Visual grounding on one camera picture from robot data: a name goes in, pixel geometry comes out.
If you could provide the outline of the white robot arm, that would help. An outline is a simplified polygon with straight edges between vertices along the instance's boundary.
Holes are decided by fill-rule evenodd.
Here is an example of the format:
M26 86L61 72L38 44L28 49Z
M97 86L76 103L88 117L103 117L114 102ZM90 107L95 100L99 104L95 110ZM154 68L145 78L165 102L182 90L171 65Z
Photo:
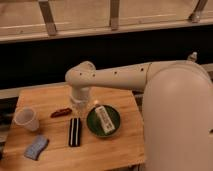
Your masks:
M163 61L97 70L82 62L68 70L72 99L90 86L143 93L146 171L213 171L213 82L191 61Z

